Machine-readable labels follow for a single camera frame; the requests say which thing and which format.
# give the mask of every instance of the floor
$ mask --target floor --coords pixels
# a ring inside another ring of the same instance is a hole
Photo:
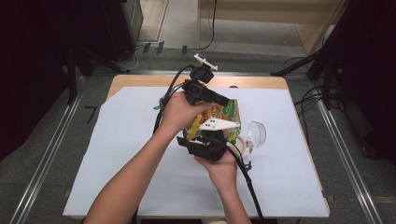
[[[139,50],[129,59],[121,62],[125,66],[135,66],[133,74],[151,73],[174,74],[185,64],[197,63],[193,54],[196,48],[196,26],[189,15],[194,14],[194,1],[170,0],[166,10],[162,32],[154,40],[164,41],[164,50],[157,54],[155,44],[149,52]],[[202,27],[208,28],[207,21],[201,21]],[[235,35],[236,28],[230,24],[216,23],[216,44],[211,50],[199,51],[209,61],[219,65],[224,74],[244,74],[250,76],[268,76],[269,72],[282,69],[304,57],[304,49],[298,36],[290,24],[247,24],[240,23],[242,30]],[[256,34],[251,29],[265,30],[267,35]],[[202,44],[208,43],[210,30],[203,30]],[[189,46],[189,51],[182,54],[180,47]],[[80,162],[90,143],[90,137],[97,120],[98,111],[93,113],[93,107],[100,110],[100,105],[106,100],[112,78],[116,75],[100,64],[95,65],[95,73],[81,81],[81,95],[74,110],[74,116],[67,123],[60,143],[50,155],[48,166],[43,170],[45,177],[42,182],[35,182],[37,192],[28,202],[28,206],[13,218],[18,205],[29,184],[32,184],[41,159],[47,155],[52,136],[57,133],[58,124],[63,120],[67,106],[67,91],[55,102],[51,110],[40,121],[25,144],[15,150],[0,162],[0,223],[79,223],[79,220],[63,217],[64,205],[67,202],[69,190],[72,188]],[[306,72],[302,67],[295,71],[297,75],[286,77],[290,95],[294,102],[312,88],[312,83],[301,74]],[[353,131],[346,115],[333,109],[332,115],[336,121],[347,145],[347,151],[360,171],[361,179],[370,192],[373,203],[382,219],[376,223],[396,223],[396,169],[394,164],[386,160],[369,160],[361,152],[361,144]],[[300,223],[372,223],[367,221],[361,207],[361,199],[357,197],[356,187],[352,184],[346,166],[340,159],[340,152],[330,135],[318,106],[312,107],[305,114],[310,133],[310,151],[318,171],[324,196],[329,202],[331,214],[329,218],[303,218]],[[295,223],[295,218],[281,218],[279,223]],[[146,221],[143,223],[161,223]]]

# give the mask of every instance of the white tabletop sheet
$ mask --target white tabletop sheet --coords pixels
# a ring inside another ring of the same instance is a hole
[[[288,90],[212,89],[237,99],[242,136],[251,121],[265,125],[261,148],[245,153],[248,172],[265,217],[327,217],[315,165]],[[148,141],[166,88],[125,87],[102,105],[79,167],[64,216],[84,217],[105,183]],[[238,191],[247,213],[257,212],[242,173]],[[176,138],[166,150],[139,206],[141,217],[224,217],[207,171]]]

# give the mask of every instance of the gray floor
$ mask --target gray floor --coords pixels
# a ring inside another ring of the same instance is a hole
[[[301,56],[294,51],[290,51],[290,54],[273,54],[265,51],[246,53],[245,50],[246,48],[242,47],[239,51],[244,53],[212,50],[199,51],[199,53],[203,58],[218,65],[221,72],[250,73],[253,76],[264,76],[266,73],[278,71],[298,60],[292,59],[284,64],[290,56]],[[196,64],[192,58],[195,53],[197,51],[190,50],[182,55],[180,49],[164,49],[161,54],[156,54],[156,49],[153,48],[145,54],[142,50],[138,51],[122,64],[134,67],[136,56],[139,64],[132,70],[132,74],[145,74],[147,70],[170,71],[169,74],[175,74],[182,66]],[[98,115],[96,111],[92,121],[87,124],[92,110],[85,106],[100,108],[106,99],[111,80],[116,75],[100,64],[95,68],[93,77],[87,79],[76,114],[71,120],[25,223],[79,223],[79,220],[63,217],[62,212],[67,201],[65,193],[72,188]],[[306,67],[302,67],[294,73],[305,72]],[[301,100],[311,88],[304,76],[289,75],[287,81],[294,102]],[[0,162],[0,223],[8,223],[16,211],[22,194],[66,110],[66,103],[67,91],[55,102],[25,144]],[[361,152],[359,139],[353,132],[346,115],[339,110],[333,110],[332,113],[368,190],[377,201],[376,207],[384,223],[396,223],[395,165],[388,161],[373,161],[365,158]],[[300,223],[367,223],[346,169],[316,106],[306,112],[306,121],[311,154],[324,193],[329,199],[331,215],[329,218],[303,218]],[[295,223],[295,221],[294,218],[280,219],[279,223]]]

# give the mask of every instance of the person's right hand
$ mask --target person's right hand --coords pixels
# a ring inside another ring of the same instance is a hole
[[[195,160],[209,172],[210,179],[220,194],[236,189],[236,161],[229,151],[218,161],[208,161],[200,157],[195,157]]]

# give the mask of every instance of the table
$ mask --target table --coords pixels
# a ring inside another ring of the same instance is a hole
[[[218,0],[216,20],[293,23],[309,55],[343,12],[346,0]],[[212,19],[214,0],[198,0],[197,48],[201,19]]]
[[[84,217],[108,179],[146,143],[152,133],[156,114],[151,111],[152,106],[158,103],[157,97],[165,93],[165,87],[173,77],[119,75],[114,78],[64,209],[64,216]],[[181,76],[178,82],[186,78],[189,77]],[[315,165],[297,121],[285,79],[216,76],[207,86],[217,93],[238,99],[241,134],[246,133],[244,127],[248,118],[254,117],[255,113],[263,117],[272,113],[268,121],[264,122],[268,132],[265,143],[267,149],[257,150],[246,157],[244,155],[246,161],[252,161],[253,168],[249,175],[264,216],[327,217],[329,206],[321,194]],[[242,94],[247,91],[262,93],[263,99],[258,99],[257,94],[247,99]],[[259,109],[260,106],[254,110],[242,109],[253,102],[262,102],[267,106],[273,102],[274,105],[285,107],[269,106],[264,112]],[[117,111],[117,115],[112,114],[111,110]],[[287,132],[288,138],[277,139],[275,136],[281,132]],[[205,169],[192,159],[185,148],[181,148],[176,140],[168,147],[140,204],[138,215],[142,218],[223,217],[219,195]],[[256,217],[248,187],[239,173],[238,191],[247,213]]]

